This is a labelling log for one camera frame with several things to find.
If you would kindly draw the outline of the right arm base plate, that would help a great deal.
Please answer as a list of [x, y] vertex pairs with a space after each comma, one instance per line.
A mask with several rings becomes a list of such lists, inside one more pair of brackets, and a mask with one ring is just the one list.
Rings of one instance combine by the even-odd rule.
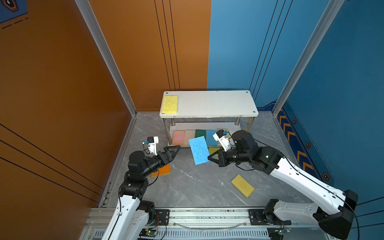
[[249, 219], [252, 226], [261, 226], [261, 225], [273, 225], [273, 226], [282, 226], [282, 225], [291, 225], [291, 221], [282, 221], [280, 220], [273, 212], [264, 213], [264, 210], [261, 209], [249, 209], [248, 210]]

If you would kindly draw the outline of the pink sponge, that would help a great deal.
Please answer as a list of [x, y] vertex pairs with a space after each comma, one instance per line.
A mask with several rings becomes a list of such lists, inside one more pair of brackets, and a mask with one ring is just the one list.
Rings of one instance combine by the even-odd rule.
[[172, 145], [184, 146], [184, 139], [185, 139], [185, 131], [176, 130], [174, 131], [174, 135], [172, 138]]

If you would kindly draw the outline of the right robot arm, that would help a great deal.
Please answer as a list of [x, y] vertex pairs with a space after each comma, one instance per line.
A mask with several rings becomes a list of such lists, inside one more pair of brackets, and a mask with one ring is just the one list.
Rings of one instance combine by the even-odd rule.
[[209, 161], [219, 167], [248, 163], [252, 170], [285, 182], [311, 200], [309, 204], [296, 204], [271, 199], [261, 214], [249, 212], [257, 223], [283, 226], [295, 221], [314, 224], [332, 237], [348, 238], [353, 223], [357, 222], [358, 195], [355, 192], [341, 191], [313, 177], [280, 151], [270, 146], [260, 147], [252, 134], [244, 130], [236, 131], [230, 138], [226, 131], [218, 130], [213, 138], [222, 149], [208, 156]]

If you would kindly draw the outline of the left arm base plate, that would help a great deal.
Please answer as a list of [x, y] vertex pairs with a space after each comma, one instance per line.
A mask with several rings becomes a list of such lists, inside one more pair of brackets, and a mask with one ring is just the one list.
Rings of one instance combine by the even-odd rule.
[[170, 220], [169, 209], [155, 209], [154, 222], [157, 226], [168, 226]]

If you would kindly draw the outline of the white two-tier shelf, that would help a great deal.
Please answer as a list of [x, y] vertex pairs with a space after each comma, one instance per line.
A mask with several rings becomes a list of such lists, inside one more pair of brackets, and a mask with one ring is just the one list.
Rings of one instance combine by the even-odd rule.
[[[166, 97], [177, 96], [177, 110], [172, 113], [164, 113], [163, 106], [167, 104]], [[172, 144], [175, 130], [210, 129], [218, 126], [230, 130], [232, 133], [240, 129], [240, 119], [249, 118], [247, 128], [252, 126], [255, 117], [259, 115], [253, 97], [248, 90], [241, 91], [166, 91], [163, 93], [160, 117], [163, 119], [166, 129], [168, 144]], [[207, 122], [203, 123], [181, 122], [176, 119], [212, 119], [212, 118], [236, 118], [235, 122]]]

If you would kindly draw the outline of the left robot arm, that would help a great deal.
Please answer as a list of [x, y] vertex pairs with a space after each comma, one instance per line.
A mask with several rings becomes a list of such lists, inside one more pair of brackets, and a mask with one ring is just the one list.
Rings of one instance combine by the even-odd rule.
[[118, 191], [118, 203], [103, 240], [137, 240], [147, 224], [155, 220], [153, 202], [144, 201], [148, 188], [148, 176], [171, 163], [181, 146], [164, 147], [163, 152], [146, 156], [145, 151], [130, 154], [128, 171]]

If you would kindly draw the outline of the orange sponge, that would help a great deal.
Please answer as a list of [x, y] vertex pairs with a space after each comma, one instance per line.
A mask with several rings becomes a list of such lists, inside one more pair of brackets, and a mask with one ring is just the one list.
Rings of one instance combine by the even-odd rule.
[[151, 173], [151, 177], [157, 177], [161, 175], [168, 175], [171, 173], [171, 166], [170, 164], [160, 168], [158, 171]]

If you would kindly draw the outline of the white beige sponge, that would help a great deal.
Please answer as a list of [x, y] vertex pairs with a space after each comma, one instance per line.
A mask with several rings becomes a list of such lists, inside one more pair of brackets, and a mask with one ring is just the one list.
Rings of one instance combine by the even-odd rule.
[[189, 140], [195, 138], [196, 131], [195, 130], [185, 130], [185, 135], [184, 135], [184, 146], [189, 147], [190, 142]]

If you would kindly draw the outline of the light blue sponge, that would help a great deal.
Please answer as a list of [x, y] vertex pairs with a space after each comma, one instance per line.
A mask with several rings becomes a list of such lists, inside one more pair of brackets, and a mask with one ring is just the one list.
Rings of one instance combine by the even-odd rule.
[[218, 141], [214, 139], [217, 130], [206, 130], [206, 143], [208, 147], [217, 147]]
[[209, 162], [209, 149], [204, 136], [190, 139], [190, 148], [193, 154], [195, 165], [201, 165]]

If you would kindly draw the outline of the yellow green sponge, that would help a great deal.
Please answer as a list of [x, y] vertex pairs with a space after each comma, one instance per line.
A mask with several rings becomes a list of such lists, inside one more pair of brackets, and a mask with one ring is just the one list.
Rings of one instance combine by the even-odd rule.
[[164, 96], [162, 114], [176, 114], [178, 112], [178, 96]]

